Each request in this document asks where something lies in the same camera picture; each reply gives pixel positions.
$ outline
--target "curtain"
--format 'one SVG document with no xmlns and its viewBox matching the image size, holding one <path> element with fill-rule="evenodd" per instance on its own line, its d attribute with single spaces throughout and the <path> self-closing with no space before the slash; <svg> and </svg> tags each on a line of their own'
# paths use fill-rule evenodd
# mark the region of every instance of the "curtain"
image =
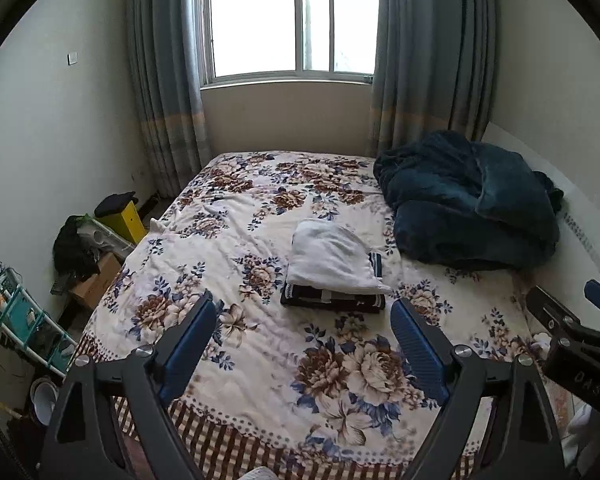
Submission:
<svg viewBox="0 0 600 480">
<path fill-rule="evenodd" d="M 129 61 L 158 192 L 175 197 L 210 160 L 193 0 L 127 0 Z"/>
<path fill-rule="evenodd" d="M 435 130 L 482 137 L 495 21 L 495 0 L 380 0 L 368 155 Z"/>
</svg>

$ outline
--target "bed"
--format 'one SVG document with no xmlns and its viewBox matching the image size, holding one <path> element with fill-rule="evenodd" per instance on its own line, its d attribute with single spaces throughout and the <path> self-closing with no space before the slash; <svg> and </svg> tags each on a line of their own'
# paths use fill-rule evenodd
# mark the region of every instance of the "bed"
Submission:
<svg viewBox="0 0 600 480">
<path fill-rule="evenodd" d="M 454 344 L 511 360 L 530 338 L 509 272 L 461 272 L 401 257 L 373 159 L 296 152 L 216 157 L 128 257 L 77 354 L 123 358 L 155 342 L 208 289 L 216 331 L 185 394 L 168 409 L 208 479 L 266 465 L 285 480 L 393 479 L 438 412 L 414 385 L 389 324 L 408 298 Z M 380 314 L 280 304 L 298 221 L 346 226 L 382 254 L 394 290 Z M 125 401 L 120 424 L 137 437 Z M 458 464 L 464 478 L 489 405 Z"/>
</svg>

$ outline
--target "window sill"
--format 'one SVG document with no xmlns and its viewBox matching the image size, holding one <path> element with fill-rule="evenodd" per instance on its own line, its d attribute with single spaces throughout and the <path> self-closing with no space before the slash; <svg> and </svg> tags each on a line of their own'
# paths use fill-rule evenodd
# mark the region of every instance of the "window sill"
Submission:
<svg viewBox="0 0 600 480">
<path fill-rule="evenodd" d="M 200 87 L 200 90 L 212 90 L 214 88 L 228 88 L 231 86 L 259 85 L 270 83 L 335 83 L 347 85 L 371 86 L 370 82 L 364 81 L 346 81 L 337 79 L 312 79 L 312 78 L 276 78 L 276 79 L 245 79 L 240 81 L 211 83 Z"/>
</svg>

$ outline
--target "beige wall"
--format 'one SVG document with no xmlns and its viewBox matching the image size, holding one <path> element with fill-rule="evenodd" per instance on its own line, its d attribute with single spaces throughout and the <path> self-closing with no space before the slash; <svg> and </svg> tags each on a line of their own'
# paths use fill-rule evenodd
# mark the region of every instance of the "beige wall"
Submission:
<svg viewBox="0 0 600 480">
<path fill-rule="evenodd" d="M 600 41 L 567 0 L 500 0 L 491 121 L 600 209 Z"/>
<path fill-rule="evenodd" d="M 69 215 L 154 192 L 126 57 L 126 0 L 38 0 L 0 47 L 0 260 L 53 315 Z M 78 63 L 67 65 L 67 53 Z"/>
<path fill-rule="evenodd" d="M 371 85 L 267 82 L 202 91 L 214 155 L 251 150 L 364 155 Z"/>
</svg>

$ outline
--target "bolt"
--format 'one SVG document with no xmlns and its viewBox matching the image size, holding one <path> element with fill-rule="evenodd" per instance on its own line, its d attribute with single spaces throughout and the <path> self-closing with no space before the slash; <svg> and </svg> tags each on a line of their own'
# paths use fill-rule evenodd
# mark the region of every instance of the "bolt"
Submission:
<svg viewBox="0 0 600 480">
<path fill-rule="evenodd" d="M 458 357 L 469 357 L 473 352 L 467 345 L 458 345 L 454 348 Z"/>
<path fill-rule="evenodd" d="M 149 357 L 152 353 L 154 353 L 154 347 L 151 345 L 142 345 L 134 350 L 134 353 L 138 357 Z"/>
<path fill-rule="evenodd" d="M 74 364 L 76 366 L 86 366 L 87 364 L 89 364 L 89 356 L 88 355 L 78 355 L 77 358 L 75 358 Z"/>
<path fill-rule="evenodd" d="M 518 356 L 518 362 L 523 366 L 531 366 L 534 363 L 534 360 L 527 354 L 520 354 Z"/>
</svg>

